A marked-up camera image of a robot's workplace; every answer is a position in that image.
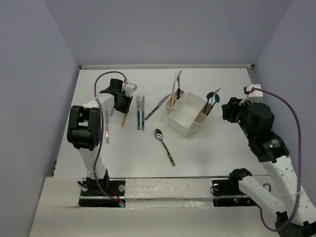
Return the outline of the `pink-handled spoon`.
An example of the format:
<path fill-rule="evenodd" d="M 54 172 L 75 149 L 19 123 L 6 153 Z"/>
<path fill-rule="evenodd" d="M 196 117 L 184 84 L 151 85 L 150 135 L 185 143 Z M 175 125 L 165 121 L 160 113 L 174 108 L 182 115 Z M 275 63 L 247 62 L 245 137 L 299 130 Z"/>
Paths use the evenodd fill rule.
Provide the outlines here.
<path fill-rule="evenodd" d="M 215 92 L 214 92 L 214 96 L 212 97 L 211 100 L 211 104 L 210 104 L 210 108 L 207 111 L 207 116 L 210 114 L 211 110 L 213 109 L 214 104 L 218 103 L 220 101 L 220 97 L 218 95 L 218 92 L 220 91 L 221 88 L 218 88 Z"/>

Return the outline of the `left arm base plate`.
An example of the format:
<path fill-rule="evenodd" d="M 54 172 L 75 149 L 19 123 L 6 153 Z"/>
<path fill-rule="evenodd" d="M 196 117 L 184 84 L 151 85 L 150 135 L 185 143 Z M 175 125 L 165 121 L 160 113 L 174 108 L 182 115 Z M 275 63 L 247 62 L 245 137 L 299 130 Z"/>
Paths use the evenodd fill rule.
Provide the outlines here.
<path fill-rule="evenodd" d="M 108 208 L 124 208 L 125 207 L 125 180 L 110 180 L 109 189 L 106 196 L 97 186 L 94 180 L 78 181 L 81 186 L 79 196 L 79 206 L 81 207 L 108 207 Z"/>

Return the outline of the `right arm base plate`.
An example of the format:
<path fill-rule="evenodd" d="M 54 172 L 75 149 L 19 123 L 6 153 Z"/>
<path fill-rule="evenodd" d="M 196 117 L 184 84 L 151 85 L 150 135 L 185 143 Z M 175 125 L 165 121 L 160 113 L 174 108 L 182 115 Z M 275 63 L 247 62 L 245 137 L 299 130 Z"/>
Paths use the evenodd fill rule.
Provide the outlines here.
<path fill-rule="evenodd" d="M 258 207 L 249 196 L 231 188 L 228 179 L 212 180 L 210 192 L 214 207 Z"/>

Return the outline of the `teal plastic spoon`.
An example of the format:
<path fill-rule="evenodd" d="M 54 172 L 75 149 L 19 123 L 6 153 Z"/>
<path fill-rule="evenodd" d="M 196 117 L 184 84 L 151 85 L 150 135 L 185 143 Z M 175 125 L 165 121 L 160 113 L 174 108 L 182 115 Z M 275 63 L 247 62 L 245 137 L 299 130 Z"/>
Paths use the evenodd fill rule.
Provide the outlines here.
<path fill-rule="evenodd" d="M 210 114 L 210 112 L 213 110 L 214 105 L 215 105 L 216 103 L 219 103 L 219 102 L 220 102 L 220 96 L 219 96 L 218 94 L 215 94 L 215 102 L 211 105 L 211 107 L 210 107 L 210 109 L 209 109 L 209 111 L 208 111 L 208 114 L 207 114 L 207 115 L 209 115 L 209 114 Z"/>
<path fill-rule="evenodd" d="M 208 107 L 208 105 L 209 105 L 209 100 L 213 97 L 213 95 L 214 95 L 214 92 L 210 92 L 210 93 L 208 93 L 208 94 L 206 95 L 207 102 L 205 103 L 205 105 L 204 105 L 204 107 L 203 107 L 203 109 L 202 109 L 202 112 L 203 112 L 204 114 L 206 114 L 207 107 Z"/>

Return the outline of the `teal-handled fork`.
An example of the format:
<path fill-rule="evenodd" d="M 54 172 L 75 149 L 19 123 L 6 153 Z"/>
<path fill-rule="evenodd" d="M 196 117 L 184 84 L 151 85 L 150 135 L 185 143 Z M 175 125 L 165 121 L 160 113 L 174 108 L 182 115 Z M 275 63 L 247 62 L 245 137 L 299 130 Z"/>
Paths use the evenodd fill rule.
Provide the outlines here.
<path fill-rule="evenodd" d="M 140 126 L 140 108 L 141 108 L 141 96 L 136 96 L 136 106 L 137 106 L 137 128 L 138 130 L 141 129 Z"/>

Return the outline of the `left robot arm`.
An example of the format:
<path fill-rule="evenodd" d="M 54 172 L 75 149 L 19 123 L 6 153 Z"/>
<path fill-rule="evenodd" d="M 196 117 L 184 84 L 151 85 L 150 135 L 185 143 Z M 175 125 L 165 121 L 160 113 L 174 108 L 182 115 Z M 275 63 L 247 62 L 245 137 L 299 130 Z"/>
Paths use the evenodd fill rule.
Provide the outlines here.
<path fill-rule="evenodd" d="M 103 139 L 109 143 L 109 110 L 128 113 L 136 90 L 134 83 L 111 79 L 108 88 L 94 90 L 93 100 L 70 109 L 67 140 L 79 152 L 87 170 L 86 182 L 81 185 L 98 195 L 109 195 L 109 174 L 101 159 Z"/>

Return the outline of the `pink-handled knife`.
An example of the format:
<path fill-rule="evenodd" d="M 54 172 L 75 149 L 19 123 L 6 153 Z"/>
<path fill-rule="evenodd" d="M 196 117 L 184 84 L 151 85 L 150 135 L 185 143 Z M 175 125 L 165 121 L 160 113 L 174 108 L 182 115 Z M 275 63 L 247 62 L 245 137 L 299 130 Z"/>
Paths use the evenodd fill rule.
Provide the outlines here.
<path fill-rule="evenodd" d="M 106 143 L 109 143 L 109 113 L 108 111 L 105 112 L 105 136 L 106 136 Z"/>

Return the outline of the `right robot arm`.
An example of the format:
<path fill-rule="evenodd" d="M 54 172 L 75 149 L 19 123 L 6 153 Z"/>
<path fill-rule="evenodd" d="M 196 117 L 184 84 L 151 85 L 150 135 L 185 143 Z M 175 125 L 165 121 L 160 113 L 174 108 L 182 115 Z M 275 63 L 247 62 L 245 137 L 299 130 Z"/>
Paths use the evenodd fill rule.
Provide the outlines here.
<path fill-rule="evenodd" d="M 270 107 L 232 97 L 222 106 L 222 111 L 224 120 L 241 127 L 250 150 L 270 175 L 281 199 L 259 184 L 245 168 L 230 173 L 228 190 L 234 194 L 246 194 L 258 204 L 261 211 L 274 215 L 279 236 L 314 237 L 316 208 L 304 189 L 297 189 L 298 177 L 289 150 L 282 138 L 272 130 L 275 115 Z"/>

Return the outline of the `black-handled fork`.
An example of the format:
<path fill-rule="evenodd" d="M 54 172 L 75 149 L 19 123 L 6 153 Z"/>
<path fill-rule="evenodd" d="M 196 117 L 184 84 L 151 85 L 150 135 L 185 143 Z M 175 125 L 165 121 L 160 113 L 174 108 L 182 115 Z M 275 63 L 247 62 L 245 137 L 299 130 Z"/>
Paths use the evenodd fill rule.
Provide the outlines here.
<path fill-rule="evenodd" d="M 178 83 L 178 89 L 177 89 L 177 99 L 180 99 L 180 92 L 181 92 L 181 88 L 180 88 L 180 76 L 183 70 L 180 70 L 179 73 L 176 76 L 176 81 Z"/>

